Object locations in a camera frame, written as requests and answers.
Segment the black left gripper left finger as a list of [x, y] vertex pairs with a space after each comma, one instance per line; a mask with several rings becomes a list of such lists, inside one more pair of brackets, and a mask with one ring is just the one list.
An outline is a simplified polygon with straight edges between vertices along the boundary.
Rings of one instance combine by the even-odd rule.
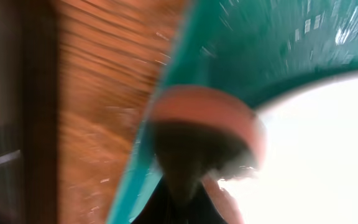
[[131, 224], [174, 224], [173, 201], [162, 177], [142, 211]]

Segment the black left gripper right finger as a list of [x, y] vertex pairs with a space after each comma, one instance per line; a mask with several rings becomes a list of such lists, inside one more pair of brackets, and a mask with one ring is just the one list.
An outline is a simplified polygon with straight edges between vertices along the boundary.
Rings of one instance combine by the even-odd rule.
[[186, 224], [227, 224], [202, 184], [198, 184], [195, 196], [185, 207], [184, 219]]

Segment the pink white plate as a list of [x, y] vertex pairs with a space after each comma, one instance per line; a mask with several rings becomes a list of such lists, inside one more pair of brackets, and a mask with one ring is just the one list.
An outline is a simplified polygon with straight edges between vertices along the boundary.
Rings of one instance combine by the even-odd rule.
[[295, 90], [259, 116], [263, 168], [218, 181], [241, 220], [358, 224], [358, 71]]

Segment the pink and black sponge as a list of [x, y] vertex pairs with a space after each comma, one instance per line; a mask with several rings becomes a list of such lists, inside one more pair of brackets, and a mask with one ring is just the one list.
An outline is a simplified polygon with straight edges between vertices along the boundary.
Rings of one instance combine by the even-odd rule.
[[175, 86], [154, 103], [149, 120], [200, 124], [239, 138], [247, 149], [239, 156], [218, 163], [215, 169], [223, 175], [233, 175], [241, 166], [258, 168], [264, 163], [265, 146], [259, 117], [240, 99], [223, 91]]

